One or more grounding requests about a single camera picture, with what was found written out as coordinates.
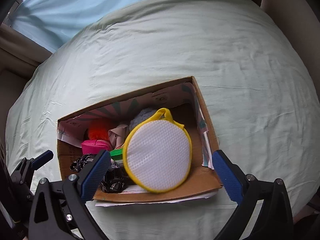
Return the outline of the magenta leather pouch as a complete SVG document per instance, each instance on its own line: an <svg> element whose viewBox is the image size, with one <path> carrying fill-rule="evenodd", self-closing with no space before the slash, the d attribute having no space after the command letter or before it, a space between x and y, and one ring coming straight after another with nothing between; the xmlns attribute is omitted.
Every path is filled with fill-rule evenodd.
<svg viewBox="0 0 320 240"><path fill-rule="evenodd" d="M83 155L98 154L101 150L113 150L111 143L106 140L85 140L81 143L81 147Z"/></svg>

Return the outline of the green wet wipes pack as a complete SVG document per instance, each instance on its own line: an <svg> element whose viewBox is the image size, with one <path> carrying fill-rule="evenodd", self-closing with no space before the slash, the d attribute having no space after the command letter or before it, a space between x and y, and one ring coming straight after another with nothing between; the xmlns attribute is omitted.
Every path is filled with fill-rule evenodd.
<svg viewBox="0 0 320 240"><path fill-rule="evenodd" d="M123 149L116 148L110 152L111 159L120 166L123 166Z"/></svg>

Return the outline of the yellow rimmed white mesh sponge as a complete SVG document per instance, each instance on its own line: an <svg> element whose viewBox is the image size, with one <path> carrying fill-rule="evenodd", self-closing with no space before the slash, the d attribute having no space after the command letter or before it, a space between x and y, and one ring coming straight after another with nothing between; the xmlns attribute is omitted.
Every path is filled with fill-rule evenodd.
<svg viewBox="0 0 320 240"><path fill-rule="evenodd" d="M152 193L179 187L188 177L192 141L183 124L161 108L137 125L123 146L123 164L132 181Z"/></svg>

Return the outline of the red fluffy pompom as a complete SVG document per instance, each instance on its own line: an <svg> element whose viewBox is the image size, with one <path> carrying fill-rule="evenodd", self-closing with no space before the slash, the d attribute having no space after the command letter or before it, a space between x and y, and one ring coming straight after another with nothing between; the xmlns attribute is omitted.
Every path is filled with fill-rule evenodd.
<svg viewBox="0 0 320 240"><path fill-rule="evenodd" d="M88 138L90 140L109 140L108 132L116 128L117 123L111 119L98 118L91 121L88 127Z"/></svg>

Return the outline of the beige folded fabric item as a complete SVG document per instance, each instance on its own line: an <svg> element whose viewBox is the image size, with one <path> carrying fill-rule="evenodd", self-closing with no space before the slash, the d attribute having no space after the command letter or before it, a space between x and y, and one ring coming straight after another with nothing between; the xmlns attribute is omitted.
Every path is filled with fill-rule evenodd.
<svg viewBox="0 0 320 240"><path fill-rule="evenodd" d="M116 128L108 131L109 141L114 149L121 148L128 135L129 126L127 124L119 124Z"/></svg>

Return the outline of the grey knitted item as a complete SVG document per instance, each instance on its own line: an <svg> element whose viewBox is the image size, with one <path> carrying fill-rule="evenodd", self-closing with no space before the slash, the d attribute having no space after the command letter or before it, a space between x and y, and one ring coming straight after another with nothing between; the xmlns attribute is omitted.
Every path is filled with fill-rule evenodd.
<svg viewBox="0 0 320 240"><path fill-rule="evenodd" d="M151 116L153 116L157 112L156 109L153 108L144 108L142 109L131 121L129 124L129 131L131 132L137 125L141 122L144 122Z"/></svg>

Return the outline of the cardboard box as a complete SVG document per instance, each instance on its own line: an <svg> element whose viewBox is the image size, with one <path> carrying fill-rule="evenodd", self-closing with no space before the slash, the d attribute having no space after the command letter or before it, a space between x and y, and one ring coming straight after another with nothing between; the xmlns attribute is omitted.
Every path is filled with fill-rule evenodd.
<svg viewBox="0 0 320 240"><path fill-rule="evenodd" d="M94 199L108 205L182 201L218 191L222 183L212 155L219 146L208 109L192 76L139 89L69 114L57 122L62 178L85 153L103 148L99 123L121 163L129 186Z"/></svg>

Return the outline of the brown left drape curtain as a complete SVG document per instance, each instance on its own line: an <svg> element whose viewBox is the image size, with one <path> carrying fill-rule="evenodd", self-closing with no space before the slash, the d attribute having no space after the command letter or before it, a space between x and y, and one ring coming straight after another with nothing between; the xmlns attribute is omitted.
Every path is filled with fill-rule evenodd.
<svg viewBox="0 0 320 240"><path fill-rule="evenodd" d="M21 77L32 77L36 68L52 53L36 42L1 24L1 71L8 70Z"/></svg>

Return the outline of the light blue sheer curtain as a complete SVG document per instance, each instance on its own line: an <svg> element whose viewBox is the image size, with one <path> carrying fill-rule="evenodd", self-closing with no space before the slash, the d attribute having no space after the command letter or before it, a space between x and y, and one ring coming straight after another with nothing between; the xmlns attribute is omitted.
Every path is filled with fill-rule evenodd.
<svg viewBox="0 0 320 240"><path fill-rule="evenodd" d="M24 0L9 25L54 53L85 26L141 0Z"/></svg>

